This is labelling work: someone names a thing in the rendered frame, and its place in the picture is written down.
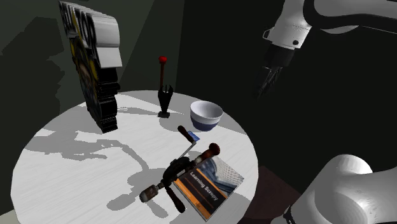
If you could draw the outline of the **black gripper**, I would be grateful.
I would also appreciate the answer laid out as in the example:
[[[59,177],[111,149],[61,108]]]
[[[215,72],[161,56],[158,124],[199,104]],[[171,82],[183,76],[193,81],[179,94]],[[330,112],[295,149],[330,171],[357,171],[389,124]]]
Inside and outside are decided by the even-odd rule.
[[[258,97],[266,93],[275,84],[282,68],[289,66],[294,54],[294,50],[273,44],[269,45],[263,58],[264,66],[261,67],[258,73]]]

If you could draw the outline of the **white bowl with blue base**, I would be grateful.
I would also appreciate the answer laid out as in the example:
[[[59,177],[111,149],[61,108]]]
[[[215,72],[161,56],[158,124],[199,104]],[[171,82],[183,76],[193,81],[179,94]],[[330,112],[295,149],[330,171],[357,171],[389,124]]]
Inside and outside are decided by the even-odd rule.
[[[220,106],[209,101],[195,101],[190,105],[190,118],[193,126],[199,131],[210,131],[223,116]]]

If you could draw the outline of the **black stand with red-knobbed stick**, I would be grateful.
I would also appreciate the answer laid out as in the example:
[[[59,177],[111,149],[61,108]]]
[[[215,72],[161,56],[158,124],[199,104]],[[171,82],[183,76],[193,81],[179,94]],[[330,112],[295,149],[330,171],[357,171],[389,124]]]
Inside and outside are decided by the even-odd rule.
[[[174,89],[170,85],[164,85],[164,68],[167,62],[167,57],[159,56],[160,63],[160,89],[158,90],[158,100],[160,103],[161,111],[158,113],[160,118],[170,117],[170,113],[167,111],[171,102],[171,97],[174,93]]]

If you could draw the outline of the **dark robot stand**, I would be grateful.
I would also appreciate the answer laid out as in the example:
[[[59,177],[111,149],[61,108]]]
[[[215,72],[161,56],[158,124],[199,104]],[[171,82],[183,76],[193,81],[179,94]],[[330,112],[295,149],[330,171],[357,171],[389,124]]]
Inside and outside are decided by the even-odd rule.
[[[300,196],[298,191],[280,177],[265,166],[260,166],[255,195],[237,224],[270,224]]]

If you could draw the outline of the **book with orange stripes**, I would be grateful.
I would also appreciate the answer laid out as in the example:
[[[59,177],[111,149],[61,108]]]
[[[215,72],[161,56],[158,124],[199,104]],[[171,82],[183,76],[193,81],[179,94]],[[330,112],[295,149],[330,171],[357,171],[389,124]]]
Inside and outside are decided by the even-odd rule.
[[[235,169],[214,156],[184,172],[174,186],[202,219],[209,221],[243,180]]]

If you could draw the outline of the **rusty hand drill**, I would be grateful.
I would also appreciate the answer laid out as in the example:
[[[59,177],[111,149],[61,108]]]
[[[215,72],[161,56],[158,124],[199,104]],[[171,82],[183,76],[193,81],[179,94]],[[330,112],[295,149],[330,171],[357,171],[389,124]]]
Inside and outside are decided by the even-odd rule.
[[[177,159],[174,159],[168,168],[163,173],[162,179],[157,185],[151,185],[139,194],[139,199],[142,203],[150,201],[158,195],[160,189],[165,189],[176,209],[180,213],[185,212],[185,206],[176,194],[171,190],[170,185],[176,181],[181,175],[192,170],[196,165],[208,158],[220,154],[220,147],[216,143],[211,143],[205,152],[201,153],[194,160],[190,160],[185,155],[196,145],[196,140],[189,134],[189,132],[182,126],[178,126],[178,131],[191,143],[191,146]]]

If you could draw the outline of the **white and black letter sign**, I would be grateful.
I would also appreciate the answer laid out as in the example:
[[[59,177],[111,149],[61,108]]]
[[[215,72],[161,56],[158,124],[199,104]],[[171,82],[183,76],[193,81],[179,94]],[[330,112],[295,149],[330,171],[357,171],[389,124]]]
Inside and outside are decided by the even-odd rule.
[[[118,22],[76,3],[59,1],[59,10],[87,111],[103,133],[116,130],[116,69],[122,67]]]

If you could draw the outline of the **round white table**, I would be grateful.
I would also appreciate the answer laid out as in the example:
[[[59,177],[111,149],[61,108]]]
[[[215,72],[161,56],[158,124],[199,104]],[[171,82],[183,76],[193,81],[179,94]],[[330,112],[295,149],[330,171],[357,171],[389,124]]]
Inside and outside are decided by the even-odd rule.
[[[118,128],[103,134],[84,104],[74,106],[36,132],[15,165],[11,199],[20,224],[237,224],[252,201],[258,159],[242,127],[229,115],[191,146],[177,127],[193,130],[194,98],[174,94],[170,117],[160,118],[157,92],[116,96]],[[165,191],[147,203],[139,194],[158,183],[181,154],[195,158],[211,143],[244,178],[205,221],[187,206],[179,213]]]

